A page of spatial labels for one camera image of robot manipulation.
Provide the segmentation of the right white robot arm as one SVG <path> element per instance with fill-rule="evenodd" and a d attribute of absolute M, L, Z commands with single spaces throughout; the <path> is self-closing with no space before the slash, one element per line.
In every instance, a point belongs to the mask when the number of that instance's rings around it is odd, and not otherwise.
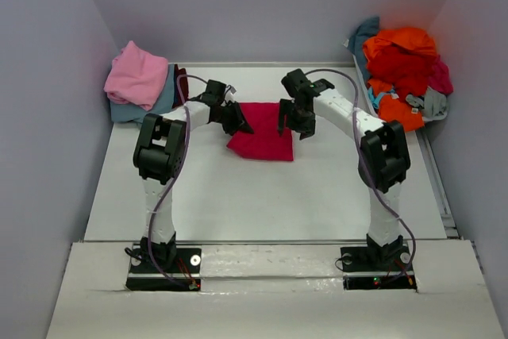
<path fill-rule="evenodd" d="M 315 134 L 316 119 L 322 117 L 347 134 L 356 148 L 358 173 L 369 191 L 370 222 L 364 246 L 341 249 L 340 269 L 390 271 L 409 252 L 401 234 L 407 225 L 398 212 L 402 183 L 410 169 L 402 124 L 359 108 L 358 90 L 348 100 L 330 81 L 311 81 L 300 69 L 288 72 L 281 84 L 289 97 L 279 102 L 278 131 L 290 129 L 304 140 Z"/>

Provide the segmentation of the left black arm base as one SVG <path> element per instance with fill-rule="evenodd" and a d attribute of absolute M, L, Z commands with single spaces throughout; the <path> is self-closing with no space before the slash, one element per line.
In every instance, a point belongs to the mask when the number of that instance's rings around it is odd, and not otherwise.
<path fill-rule="evenodd" d="M 129 291 L 198 292 L 201 290 L 202 249 L 178 246 L 172 264 L 160 264 L 161 273 L 148 254 L 141 253 L 140 245 L 124 249 L 129 257 L 125 287 Z"/>

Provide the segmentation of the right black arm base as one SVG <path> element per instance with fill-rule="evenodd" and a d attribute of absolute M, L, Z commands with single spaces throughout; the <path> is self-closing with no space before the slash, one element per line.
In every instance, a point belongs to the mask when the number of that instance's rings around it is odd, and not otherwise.
<path fill-rule="evenodd" d="M 346 291 L 412 290 L 417 281 L 410 250 L 406 245 L 385 263 L 376 263 L 368 257 L 367 246 L 341 247 L 335 267 L 341 271 Z"/>

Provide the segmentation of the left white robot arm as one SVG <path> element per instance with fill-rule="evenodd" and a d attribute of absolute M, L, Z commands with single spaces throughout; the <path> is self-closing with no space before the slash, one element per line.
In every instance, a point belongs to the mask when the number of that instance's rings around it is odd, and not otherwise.
<path fill-rule="evenodd" d="M 216 80 L 206 81 L 205 90 L 166 114 L 146 114 L 133 153 L 133 165 L 142 179 L 146 227 L 140 240 L 140 262 L 164 274 L 177 257 L 176 231 L 172 218 L 172 191 L 179 178 L 191 132 L 210 123 L 224 133 L 254 133 L 234 89 Z"/>

